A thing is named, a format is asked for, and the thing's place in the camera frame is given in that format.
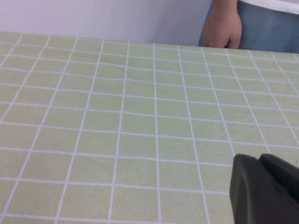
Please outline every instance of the white grid line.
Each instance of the white grid line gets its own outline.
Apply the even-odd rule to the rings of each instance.
[[[263,79],[264,83],[266,84],[268,91],[269,91],[269,92],[272,94],[272,91],[271,91],[271,89],[269,88],[268,84],[266,83],[265,79],[263,78],[263,76],[262,76],[262,74],[261,74],[261,72],[260,72],[259,68],[257,67],[257,65],[256,65],[255,61],[253,60],[253,58],[251,58],[251,60],[253,61],[253,64],[255,65],[255,67],[256,67],[256,69],[257,69],[258,73],[260,74],[260,76],[262,77],[262,79]],[[285,113],[284,113],[284,112],[281,110],[281,108],[280,108],[280,105],[279,105],[279,103],[278,103],[278,101],[276,100],[276,98],[275,98],[275,96],[274,96],[274,95],[272,95],[272,98],[274,99],[274,101],[275,101],[275,103],[276,103],[276,105],[277,105],[278,109],[279,109],[279,110],[280,110],[280,112],[282,113],[282,115],[283,115],[283,117],[284,117],[284,119],[285,119],[285,121],[286,121],[286,123],[287,123],[288,127],[290,128],[290,131],[292,132],[292,134],[293,134],[293,136],[294,136],[294,138],[295,138],[295,140],[296,140],[297,144],[299,145],[298,138],[297,138],[297,136],[296,136],[296,134],[295,134],[294,130],[291,128],[291,126],[290,126],[290,123],[289,123],[289,121],[288,121],[288,119],[287,119],[287,117],[286,117]]]
[[[100,65],[112,65],[112,66],[116,66],[116,67],[121,67],[124,68],[125,66],[122,65],[117,65],[117,64],[110,64],[110,63],[100,63]],[[132,70],[147,70],[147,71],[153,71],[151,69],[142,69],[142,68],[134,68],[134,67],[128,67],[129,69]],[[24,69],[16,69],[16,68],[9,68],[9,67],[0,67],[0,70],[16,70],[16,71],[24,71],[24,72],[28,72],[29,70],[24,70]],[[174,73],[174,74],[181,74],[180,72],[177,71],[166,71],[166,70],[156,70],[156,72],[165,72],[165,73]],[[61,72],[57,72],[57,71],[33,71],[33,73],[52,73],[52,74],[61,74]],[[92,79],[92,76],[87,76],[87,75],[80,75],[80,74],[74,74],[74,73],[69,73],[69,72],[65,72],[64,74],[66,75],[72,75],[72,76],[78,76],[78,77],[85,77],[85,78],[90,78]],[[185,75],[191,75],[191,76],[203,76],[203,77],[207,77],[207,74],[197,74],[197,73],[189,73],[189,72],[184,72]],[[236,79],[235,76],[220,76],[220,75],[212,75],[211,77],[220,77],[220,78],[230,78],[230,79]],[[123,80],[123,78],[106,78],[106,77],[96,77],[96,79],[107,79],[107,80]],[[262,79],[254,79],[254,78],[242,78],[242,77],[238,77],[237,79],[239,80],[247,80],[247,81],[259,81],[262,82]],[[143,83],[153,83],[153,82],[148,82],[148,81],[141,81],[141,80],[137,80],[137,79],[128,79],[130,81],[135,81],[135,82],[143,82]],[[274,80],[266,80],[266,82],[268,83],[289,83],[289,82],[284,82],[284,81],[274,81]],[[173,85],[173,86],[181,86],[181,85],[175,85],[175,84],[165,84],[165,83],[157,83],[157,84],[161,84],[161,85]]]
[[[11,177],[0,177],[0,180],[4,181],[17,181],[17,178]],[[207,193],[214,195],[228,195],[225,191],[210,191],[210,190],[191,190],[191,189],[180,189],[180,188],[158,188],[151,186],[139,186],[139,185],[128,185],[128,184],[113,184],[113,183],[100,183],[100,182],[74,182],[74,181],[53,181],[53,180],[39,180],[39,179],[29,179],[21,178],[21,182],[32,182],[32,183],[51,183],[51,184],[69,184],[69,185],[86,185],[86,186],[98,186],[98,187],[122,187],[122,188],[132,188],[132,189],[146,189],[146,190],[163,190],[163,191],[176,191],[176,192],[187,192],[187,193]]]
[[[153,44],[153,64],[154,64],[154,95],[155,95],[155,134],[156,134],[156,169],[157,169],[157,201],[158,201],[158,220],[162,222],[161,192],[160,192],[160,164],[159,164],[159,138],[158,138],[158,112],[157,112],[157,84],[156,84],[156,62],[155,44]]]
[[[209,67],[206,65],[206,70],[208,72],[208,74],[210,74],[210,70],[209,70]],[[230,145],[230,148],[231,148],[231,151],[232,151],[232,154],[233,156],[235,156],[235,151],[234,151],[234,147],[233,147],[233,144],[231,142],[231,139],[230,139],[230,135],[229,135],[229,132],[228,132],[228,127],[225,123],[225,119],[224,119],[224,116],[223,116],[223,113],[222,113],[222,109],[221,109],[221,106],[220,106],[220,103],[219,103],[219,100],[218,100],[218,97],[217,97],[217,93],[216,93],[216,90],[214,88],[214,84],[213,84],[213,80],[211,78],[211,76],[209,75],[209,78],[210,78],[210,82],[211,82],[211,85],[212,85],[212,88],[213,88],[213,92],[214,92],[214,96],[215,96],[215,99],[216,99],[216,103],[217,103],[217,106],[218,106],[218,110],[220,112],[220,116],[221,116],[221,120],[222,120],[222,123],[223,123],[223,126],[224,126],[224,129],[225,129],[225,133],[228,137],[228,141],[229,141],[229,145]]]
[[[88,40],[88,41],[97,41],[97,42],[101,42],[102,40]],[[126,43],[123,42],[115,42],[115,41],[108,41],[105,40],[105,42],[107,43],[117,43],[117,44],[123,44],[126,45]],[[13,45],[14,43],[10,43],[10,42],[0,42],[0,44],[8,44],[8,45]],[[32,45],[32,44],[20,44],[18,43],[18,45],[20,46],[28,46],[28,47],[36,47],[36,48],[40,48],[41,46],[37,46],[37,45]],[[142,45],[142,44],[137,44],[137,43],[131,43],[131,45],[133,46],[139,46],[139,47],[146,47],[146,48],[153,48],[153,44],[151,44],[151,46],[148,45]],[[173,50],[176,51],[176,48],[163,48],[163,47],[157,47],[155,46],[156,49],[164,49],[164,50]],[[56,47],[47,47],[49,49],[58,49],[58,50],[67,50],[67,51],[71,51],[70,49],[67,48],[56,48]],[[97,54],[98,52],[95,51],[87,51],[87,50],[74,50],[75,52],[85,52],[85,53],[94,53]],[[225,52],[220,53],[220,52],[204,52],[204,51],[195,51],[195,50],[186,50],[186,49],[180,49],[180,51],[183,52],[190,52],[190,53],[196,53],[196,54],[206,54],[206,55],[221,55],[221,56],[225,56],[227,55]],[[234,54],[228,54],[229,56],[236,56],[236,57],[244,57],[244,58],[250,58],[250,56],[244,56],[244,55],[234,55]],[[138,58],[145,58],[145,59],[152,59],[151,57],[139,57],[139,56],[133,56],[133,57],[138,57]],[[275,60],[275,57],[273,58],[266,58],[266,57],[253,57],[254,59],[262,59],[262,60],[267,60],[267,61],[273,61]],[[295,61],[287,61],[287,60],[278,60],[280,62],[289,62],[289,63],[296,63]]]
[[[179,57],[179,60],[180,60],[181,59],[181,54],[180,54],[180,51],[179,51],[179,46],[178,46],[178,57]],[[185,85],[185,78],[184,78],[183,67],[182,67],[181,62],[180,62],[180,68],[181,68],[181,75],[182,75],[183,85]],[[195,136],[194,136],[194,131],[193,131],[193,125],[192,125],[192,120],[191,120],[190,108],[189,108],[189,104],[188,104],[188,95],[187,95],[187,90],[186,90],[185,86],[184,86],[184,92],[185,92],[186,106],[187,106],[187,112],[188,112],[188,117],[189,117],[189,125],[190,125],[190,130],[191,130],[191,135],[192,135],[194,155],[195,155],[195,160],[198,163],[199,158],[198,158],[197,147],[196,147],[196,142],[195,142]],[[204,203],[204,207],[205,207],[206,221],[207,221],[207,224],[210,224],[211,223],[210,214],[209,214],[209,209],[207,207],[206,194],[204,193],[205,188],[204,188],[204,183],[203,183],[203,179],[202,179],[199,164],[197,164],[197,171],[198,171],[198,176],[199,176],[200,188],[203,190],[202,199],[203,199],[203,203]]]
[[[281,72],[283,73],[283,75],[286,77],[286,79],[288,80],[288,83],[291,84],[291,86],[293,87],[293,89],[295,90],[297,96],[299,96],[299,93],[297,91],[297,89],[295,88],[294,84],[290,81],[289,77],[285,74],[285,72],[282,70],[280,64],[277,62],[277,60],[275,59],[275,56],[273,55],[273,53],[271,52],[273,58],[274,58],[274,61],[275,63],[277,64],[277,66],[279,67],[279,69],[281,70]]]
[[[96,79],[99,80],[112,80],[112,81],[124,81],[124,79],[114,79],[114,78],[101,78],[101,77],[96,77]],[[127,81],[131,81],[131,82],[136,82],[136,83],[147,83],[147,84],[154,84],[153,82],[147,82],[147,81],[140,81],[140,80],[134,80],[134,79],[127,79]],[[0,85],[6,85],[6,86],[17,86],[20,87],[22,85],[19,84],[10,84],[10,83],[0,83]],[[181,87],[183,88],[182,85],[175,85],[175,84],[162,84],[162,83],[157,83],[156,85],[162,85],[162,86],[173,86],[173,87]],[[37,88],[37,89],[43,89],[43,90],[55,90],[55,88],[52,87],[43,87],[43,86],[35,86],[35,85],[24,85],[23,87],[27,87],[27,88]],[[200,90],[213,90],[213,88],[210,87],[200,87],[200,86],[186,86],[186,88],[189,89],[200,89]],[[58,89],[59,91],[73,91],[73,92],[83,92],[83,93],[89,93],[89,91],[85,91],[85,90],[76,90],[76,89]],[[244,92],[244,93],[251,93],[251,94],[260,94],[260,95],[269,95],[269,96],[280,96],[280,97],[294,97],[294,98],[299,98],[298,95],[286,95],[286,94],[270,94],[270,93],[266,93],[266,92],[257,92],[257,91],[241,91],[241,90],[229,90],[229,89],[221,89],[221,88],[215,88],[215,90],[217,91],[227,91],[227,92]],[[92,91],[92,93],[95,94],[105,94],[103,92],[94,92]]]
[[[29,152],[30,149],[23,148],[8,148],[8,147],[0,147],[1,150],[10,150],[10,151],[19,151],[19,152]],[[45,153],[45,154],[63,154],[63,155],[78,155],[78,156],[94,156],[94,157],[103,157],[103,158],[115,158],[115,155],[109,154],[95,154],[95,153],[73,153],[73,152],[65,152],[65,151],[51,151],[51,150],[32,150],[33,153]],[[156,158],[151,157],[141,157],[141,156],[118,156],[121,159],[127,160],[149,160],[149,161],[157,161]],[[173,162],[173,163],[187,163],[187,164],[199,164],[199,165],[209,165],[209,166],[217,166],[217,167],[232,167],[232,164],[224,164],[224,163],[212,163],[212,162],[196,162],[196,161],[182,161],[182,160],[167,160],[167,159],[158,159],[159,162]]]
[[[119,121],[119,125],[118,125],[118,134],[117,134],[117,143],[116,143],[114,170],[113,170],[113,178],[112,178],[112,188],[111,188],[110,203],[109,203],[109,212],[108,212],[108,224],[111,223],[111,219],[112,219],[112,210],[113,210],[113,200],[114,200],[115,183],[116,183],[116,172],[117,172],[118,153],[119,153],[119,150],[120,150],[120,141],[121,141],[122,114],[123,114],[123,106],[124,106],[124,102],[125,102],[126,79],[127,79],[128,61],[129,61],[129,49],[130,49],[130,42],[128,42],[126,70],[125,70],[125,80],[123,82],[123,88],[122,88],[121,112],[120,112],[120,121]]]
[[[120,56],[120,57],[125,57],[124,55],[118,55],[118,54],[104,54],[103,55],[110,55],[110,56]],[[36,57],[31,57],[31,56],[22,56],[22,55],[10,55],[12,57],[23,57],[23,58],[29,58],[29,59],[36,59]],[[137,56],[129,56],[130,58],[142,58],[142,59],[152,59],[152,58],[144,58],[144,57],[137,57]],[[62,60],[62,59],[53,59],[53,58],[43,58],[41,57],[40,58],[41,60],[45,60],[45,61],[56,61],[56,62],[67,62],[67,60]],[[173,61],[173,60],[167,60],[167,59],[156,59],[157,61],[163,61],[163,62],[176,62],[176,63],[179,63],[179,61]],[[79,63],[79,64],[94,64],[96,65],[97,63],[96,62],[84,62],[84,61],[70,61],[71,63]],[[190,62],[190,61],[182,61],[182,63],[189,63],[189,64],[202,64],[202,65],[205,65],[205,63],[200,63],[200,62]],[[107,64],[107,65],[114,65],[114,66],[118,66],[118,67],[125,67],[124,65],[118,65],[118,64],[112,64],[112,63],[100,63],[100,64]],[[228,68],[231,68],[230,65],[224,65],[224,64],[214,64],[214,63],[206,63],[206,65],[215,65],[215,66],[222,66],[222,67],[228,67]],[[244,68],[244,69],[254,69],[252,67],[246,67],[246,66],[234,66],[235,68]],[[145,68],[136,68],[136,69],[141,69],[141,70],[150,70],[150,71],[153,71],[153,69],[145,69]],[[276,69],[260,69],[260,70],[266,70],[266,71],[279,71],[279,70],[276,70]],[[299,74],[299,72],[295,72],[295,71],[286,71],[286,72],[289,72],[289,73],[294,73],[294,74]]]
[[[6,56],[3,61],[0,63],[0,68],[2,67],[2,65],[4,64],[4,62],[9,58],[9,56],[11,56],[11,53],[13,52],[14,48],[19,44],[19,42],[21,41],[22,37],[24,36],[24,34],[21,34],[18,41],[15,44],[12,44],[12,47],[10,49],[10,51],[8,52],[8,54],[1,54],[2,56]]]
[[[75,47],[76,47],[77,40],[78,39],[75,40],[73,49],[75,49]],[[60,201],[59,201],[59,205],[58,205],[58,209],[57,209],[57,213],[56,213],[56,219],[55,219],[54,224],[57,224],[59,216],[60,216],[60,212],[61,212],[62,204],[63,204],[63,201],[64,201],[64,196],[65,196],[65,193],[66,193],[68,181],[69,181],[70,175],[71,175],[71,169],[72,169],[72,166],[73,166],[73,163],[74,163],[74,160],[75,160],[76,152],[77,152],[77,149],[78,149],[78,146],[79,146],[79,140],[80,140],[80,137],[81,137],[83,126],[84,126],[85,117],[86,117],[86,114],[87,114],[87,108],[89,106],[90,98],[91,98],[91,95],[92,95],[92,89],[93,89],[93,86],[94,86],[94,83],[95,83],[95,77],[97,75],[97,71],[98,71],[98,67],[99,67],[101,52],[99,53],[99,56],[98,56],[98,63],[96,65],[95,73],[94,73],[94,76],[93,76],[93,82],[92,82],[92,85],[90,87],[90,92],[89,92],[89,95],[88,95],[88,99],[87,99],[87,103],[86,103],[86,106],[85,106],[84,114],[83,114],[83,117],[82,117],[82,120],[81,120],[80,130],[79,130],[79,133],[77,135],[76,145],[75,145],[72,157],[71,157],[70,166],[69,166],[67,176],[66,176],[66,179],[65,179],[64,188],[63,188],[63,191],[62,191],[62,194],[61,194],[61,197],[60,197]]]
[[[0,64],[0,67],[1,67],[2,64],[8,59],[8,56],[10,55],[11,51],[13,50],[13,48],[17,45],[17,43],[10,49],[10,51],[9,51],[9,53],[8,53],[8,55],[7,55],[7,57],[6,57],[6,58],[3,60],[3,62]],[[6,109],[5,113],[3,114],[2,118],[0,119],[0,125],[1,125],[1,123],[3,122],[3,119],[4,119],[5,116],[7,115],[8,111],[10,110],[10,108],[12,107],[12,105],[14,104],[14,102],[15,102],[16,98],[18,97],[18,95],[19,95],[19,93],[20,93],[22,87],[23,87],[24,84],[26,83],[26,78],[28,78],[28,76],[30,75],[30,72],[33,70],[35,64],[33,64],[31,70],[28,71],[28,73],[27,73],[25,79],[23,80],[22,84],[18,86],[18,87],[19,87],[18,91],[16,92],[16,94],[15,94],[13,100],[12,100],[11,102],[9,102],[9,107]]]
[[[50,41],[50,37],[51,37],[51,36],[48,37],[45,46],[44,46],[44,47],[42,48],[42,50],[39,52],[39,56],[42,54],[43,50],[44,50],[44,49],[46,48],[46,46],[48,45],[48,43],[49,43],[49,41]],[[23,81],[23,85],[26,83],[26,81],[27,81],[27,79],[28,79],[30,73],[33,71],[33,69],[34,69],[35,65],[37,64],[38,60],[39,60],[39,58],[37,58],[36,61],[34,62],[34,64],[32,65],[31,70],[30,70],[29,73],[26,75],[26,77],[25,77],[25,79],[24,79],[24,81]],[[13,106],[13,103],[15,102],[16,98],[18,97],[18,95],[19,95],[21,89],[22,89],[22,86],[19,88],[19,90],[18,90],[17,93],[15,94],[14,99],[12,100],[11,104],[9,105],[9,107],[8,107],[7,110],[5,111],[4,115],[2,116],[2,118],[1,118],[1,120],[0,120],[0,124],[3,123],[4,118],[6,117],[8,111],[10,110],[10,108]],[[39,130],[37,130],[37,133],[36,133],[36,135],[35,135],[35,139],[37,138],[37,136],[38,136],[38,134],[39,134]],[[31,147],[30,147],[30,150],[33,149],[33,146],[34,146],[34,142],[32,143],[32,145],[31,145]],[[25,161],[24,161],[24,164],[23,164],[23,166],[22,166],[22,168],[21,168],[21,170],[20,170],[20,173],[19,173],[19,175],[18,175],[18,179],[20,179],[20,178],[22,177],[22,174],[23,174],[23,172],[24,172],[24,170],[25,170],[25,167],[26,167],[26,165],[27,165],[27,162],[28,162],[28,160],[29,160],[30,154],[31,154],[31,152],[29,151],[28,154],[27,154],[27,156],[26,156],[26,159],[25,159]],[[7,213],[7,210],[8,210],[8,208],[9,208],[9,205],[10,205],[10,203],[11,203],[11,200],[12,200],[12,198],[13,198],[13,196],[14,196],[14,193],[15,193],[15,191],[16,191],[16,188],[17,188],[18,184],[19,184],[19,180],[17,180],[17,181],[15,182],[14,187],[13,187],[13,189],[12,189],[10,195],[9,195],[8,201],[7,201],[6,204],[5,204],[5,207],[4,207],[4,209],[3,209],[3,215],[2,215],[2,217],[0,218],[0,224],[3,222],[3,219],[4,219],[4,217],[5,217],[5,214]]]
[[[234,72],[235,76],[237,77],[237,74],[236,74],[235,69],[234,69],[233,66],[232,66],[232,69],[233,69],[233,72]],[[257,119],[256,119],[256,116],[255,116],[255,114],[253,113],[252,108],[250,107],[250,103],[249,103],[249,101],[248,101],[248,99],[247,99],[247,97],[246,97],[246,94],[245,94],[245,92],[244,92],[244,90],[243,90],[243,87],[242,87],[242,85],[241,85],[241,83],[239,82],[238,79],[237,79],[237,82],[238,82],[238,85],[239,85],[240,88],[241,88],[241,91],[242,91],[242,94],[243,94],[244,99],[245,99],[245,101],[246,101],[246,104],[247,104],[248,107],[249,107],[249,110],[250,110],[250,112],[251,112],[251,114],[252,114],[253,120],[254,120],[254,122],[255,122],[257,128],[258,128],[258,131],[259,131],[261,137],[262,137],[262,140],[263,140],[264,144],[266,145],[267,152],[268,152],[268,153],[271,153],[269,147],[267,146],[267,142],[266,142],[266,140],[265,140],[265,138],[264,138],[264,135],[263,135],[263,133],[262,133],[262,130],[261,130],[261,128],[260,128],[260,125],[259,125],[259,123],[258,123],[258,121],[257,121]]]
[[[98,93],[93,92],[93,94],[97,95],[107,95],[107,96],[122,96],[121,94],[111,94],[111,93]],[[141,98],[141,99],[154,99],[154,97],[141,97],[141,96],[133,96],[133,95],[125,95],[125,97],[128,98]],[[157,98],[158,100],[165,100],[165,101],[173,101],[173,102],[186,102],[185,100],[178,100],[178,99],[169,99],[169,98]],[[194,104],[207,104],[207,105],[217,105],[217,103],[210,103],[210,102],[201,102],[201,101],[188,101],[189,103]],[[0,101],[0,104],[10,104],[10,102],[6,101]],[[24,106],[44,106],[47,105],[43,104],[30,104],[30,103],[14,103],[14,105],[24,105]],[[242,108],[248,108],[248,106],[243,105],[231,105],[231,104],[219,104],[221,106],[231,106],[231,107],[242,107]],[[72,110],[80,110],[80,108],[76,107],[64,107],[64,106],[51,106],[51,108],[62,108],[62,109],[72,109]],[[265,109],[265,110],[272,110],[272,111],[280,111],[278,108],[272,108],[272,107],[259,107],[259,106],[251,106],[251,108],[254,109]],[[103,112],[119,112],[119,111],[109,111],[109,110],[95,110],[95,109],[88,109],[88,110],[94,110],[94,111],[103,111]],[[291,109],[281,109],[282,111],[287,112],[299,112],[299,110],[291,110]]]
[[[17,218],[31,218],[31,219],[44,219],[44,220],[55,220],[54,217],[49,216],[31,216],[31,215],[20,215],[20,214],[7,214],[7,217],[17,217]],[[92,223],[107,223],[107,219],[91,219],[91,218],[66,218],[61,217],[59,221],[73,221],[73,222],[92,222]],[[152,222],[152,221],[123,221],[123,220],[111,220],[111,223],[114,224],[174,224],[174,223],[161,223],[161,222]]]
[[[59,107],[59,106],[54,106],[51,108],[55,109],[70,109],[70,110],[75,110],[75,111],[84,111],[84,109],[73,109],[69,107]],[[109,110],[87,110],[87,111],[92,111],[92,112],[108,112],[108,113],[120,113],[119,111],[109,111]],[[131,115],[136,115],[136,116],[144,116],[144,117],[154,117],[155,115],[152,114],[144,114],[144,113],[133,113],[133,112],[123,112],[123,114],[131,114]],[[171,118],[171,119],[182,119],[182,120],[189,120],[187,117],[174,117],[174,116],[165,116],[165,115],[157,115],[158,118]],[[210,122],[215,122],[215,123],[223,123],[222,120],[213,120],[213,119],[201,119],[201,118],[191,118],[191,120],[199,120],[199,121],[210,121]],[[249,122],[239,122],[239,121],[224,121],[227,124],[239,124],[239,125],[252,125],[256,126],[256,123],[249,123]],[[29,123],[15,123],[15,122],[9,122],[9,121],[3,121],[2,124],[7,124],[7,125],[17,125],[17,126],[29,126],[29,127],[39,127],[38,124],[29,124]],[[271,125],[271,124],[258,124],[259,126],[264,126],[264,127],[284,127],[284,128],[293,128],[293,129],[299,129],[299,127],[294,127],[294,126],[284,126],[284,125]],[[51,126],[51,125],[42,125],[42,127],[50,127],[50,128],[55,128],[55,129],[66,129],[66,130],[80,130],[79,128],[74,128],[74,127],[59,127],[59,126]],[[91,131],[94,132],[94,129],[84,129],[85,131]]]

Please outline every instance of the white wall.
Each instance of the white wall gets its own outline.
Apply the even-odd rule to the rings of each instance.
[[[210,0],[0,0],[0,30],[198,44]]]

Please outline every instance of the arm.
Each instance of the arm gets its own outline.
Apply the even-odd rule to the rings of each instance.
[[[213,0],[213,9],[203,28],[205,47],[237,49],[242,24],[237,11],[237,0]]]

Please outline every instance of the green tablecloth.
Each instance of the green tablecloth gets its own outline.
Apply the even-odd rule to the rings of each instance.
[[[298,166],[299,57],[0,33],[0,223],[231,224],[235,154]]]

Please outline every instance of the person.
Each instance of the person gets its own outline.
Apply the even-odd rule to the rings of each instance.
[[[299,53],[299,0],[213,0],[199,46]]]

